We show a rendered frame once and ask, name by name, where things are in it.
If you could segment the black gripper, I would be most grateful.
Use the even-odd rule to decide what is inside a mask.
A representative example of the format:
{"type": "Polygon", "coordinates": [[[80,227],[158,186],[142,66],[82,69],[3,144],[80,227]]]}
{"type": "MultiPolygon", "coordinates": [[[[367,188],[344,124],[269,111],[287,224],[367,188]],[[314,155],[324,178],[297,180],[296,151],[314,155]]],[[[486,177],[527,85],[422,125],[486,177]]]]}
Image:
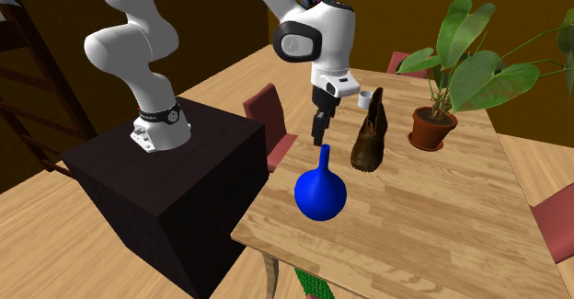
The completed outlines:
{"type": "Polygon", "coordinates": [[[335,116],[340,98],[335,98],[327,91],[313,86],[312,101],[318,107],[318,112],[313,119],[312,137],[314,145],[320,146],[323,143],[325,129],[329,128],[330,120],[335,116]]]}

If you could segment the brown leather boot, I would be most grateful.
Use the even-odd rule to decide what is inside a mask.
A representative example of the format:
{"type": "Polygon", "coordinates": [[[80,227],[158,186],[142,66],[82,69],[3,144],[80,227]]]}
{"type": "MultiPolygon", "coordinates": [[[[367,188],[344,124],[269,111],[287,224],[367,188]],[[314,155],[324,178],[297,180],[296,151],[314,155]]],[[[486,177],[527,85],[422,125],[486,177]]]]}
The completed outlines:
{"type": "Polygon", "coordinates": [[[368,113],[352,147],[350,163],[363,172],[373,172],[383,162],[385,134],[388,129],[383,92],[382,87],[377,87],[373,92],[368,113]]]}

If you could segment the red chair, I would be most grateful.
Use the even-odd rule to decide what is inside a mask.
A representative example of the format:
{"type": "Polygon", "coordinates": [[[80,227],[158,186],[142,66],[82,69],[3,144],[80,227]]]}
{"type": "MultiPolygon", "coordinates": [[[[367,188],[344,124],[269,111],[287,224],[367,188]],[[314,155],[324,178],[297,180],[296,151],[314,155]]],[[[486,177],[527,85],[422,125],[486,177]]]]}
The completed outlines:
{"type": "MultiPolygon", "coordinates": [[[[397,69],[400,67],[400,64],[409,56],[408,53],[405,52],[393,52],[390,63],[387,67],[386,72],[388,74],[396,74],[397,69]]],[[[424,69],[417,72],[410,72],[410,73],[403,73],[403,76],[410,76],[410,77],[417,77],[426,79],[428,77],[429,70],[424,69]]]]}
{"type": "Polygon", "coordinates": [[[554,262],[574,257],[574,182],[530,209],[554,262]]]}
{"type": "Polygon", "coordinates": [[[297,138],[287,133],[283,108],[275,85],[263,87],[243,103],[248,119],[265,125],[268,171],[273,173],[297,138]]]}

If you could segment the blue round vase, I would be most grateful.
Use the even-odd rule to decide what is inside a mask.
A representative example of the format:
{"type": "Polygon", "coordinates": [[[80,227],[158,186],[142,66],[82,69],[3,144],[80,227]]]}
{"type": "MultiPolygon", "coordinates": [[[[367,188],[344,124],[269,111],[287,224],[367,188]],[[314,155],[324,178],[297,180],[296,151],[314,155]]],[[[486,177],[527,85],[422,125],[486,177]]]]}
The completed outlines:
{"type": "Polygon", "coordinates": [[[296,181],[294,199],[299,210],[314,221],[337,216],[347,200],[344,181],[329,170],[330,145],[320,146],[318,167],[306,171],[296,181]]]}

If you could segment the light wooden table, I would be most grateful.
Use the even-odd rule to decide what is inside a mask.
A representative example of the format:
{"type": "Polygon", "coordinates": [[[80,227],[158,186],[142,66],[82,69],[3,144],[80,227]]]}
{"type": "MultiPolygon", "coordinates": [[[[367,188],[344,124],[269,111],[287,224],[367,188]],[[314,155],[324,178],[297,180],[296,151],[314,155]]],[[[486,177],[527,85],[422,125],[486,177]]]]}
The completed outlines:
{"type": "Polygon", "coordinates": [[[295,182],[319,157],[301,132],[233,238],[365,299],[570,299],[487,113],[459,113],[442,149],[422,151],[408,134],[414,110],[430,104],[428,84],[353,75],[384,91],[382,165],[351,166],[366,113],[344,98],[325,134],[329,167],[347,187],[344,209],[316,222],[297,208],[295,182]]]}

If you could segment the green plant in brown pot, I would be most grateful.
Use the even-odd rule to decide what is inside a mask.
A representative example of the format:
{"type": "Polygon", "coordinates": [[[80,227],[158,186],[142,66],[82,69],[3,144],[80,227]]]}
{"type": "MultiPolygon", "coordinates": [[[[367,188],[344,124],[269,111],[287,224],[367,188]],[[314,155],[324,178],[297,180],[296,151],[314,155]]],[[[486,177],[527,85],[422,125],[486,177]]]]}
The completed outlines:
{"type": "Polygon", "coordinates": [[[457,125],[456,112],[489,109],[530,90],[543,75],[537,62],[507,66],[497,53],[477,47],[467,51],[495,11],[491,3],[472,9],[472,0],[454,0],[444,18],[435,48],[418,50],[399,63],[399,74],[430,70],[430,107],[413,112],[409,142],[436,151],[457,125]]]}

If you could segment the green studded object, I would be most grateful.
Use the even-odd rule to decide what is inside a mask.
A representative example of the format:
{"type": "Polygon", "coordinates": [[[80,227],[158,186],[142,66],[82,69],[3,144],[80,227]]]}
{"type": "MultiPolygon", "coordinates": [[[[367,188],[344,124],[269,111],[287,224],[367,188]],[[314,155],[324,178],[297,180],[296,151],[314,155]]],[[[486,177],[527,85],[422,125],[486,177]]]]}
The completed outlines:
{"type": "Polygon", "coordinates": [[[335,299],[326,281],[297,268],[294,271],[303,287],[305,299],[335,299]]]}

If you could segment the dark robot stand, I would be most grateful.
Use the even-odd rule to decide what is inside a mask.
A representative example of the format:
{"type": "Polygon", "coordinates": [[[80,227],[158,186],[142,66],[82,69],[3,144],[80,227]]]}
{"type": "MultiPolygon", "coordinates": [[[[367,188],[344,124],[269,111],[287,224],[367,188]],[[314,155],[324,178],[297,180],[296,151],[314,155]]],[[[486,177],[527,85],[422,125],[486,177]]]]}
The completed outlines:
{"type": "Polygon", "coordinates": [[[191,137],[146,153],[132,123],[62,154],[123,244],[194,299],[243,251],[231,232],[269,177],[263,124],[181,98],[191,137]]]}

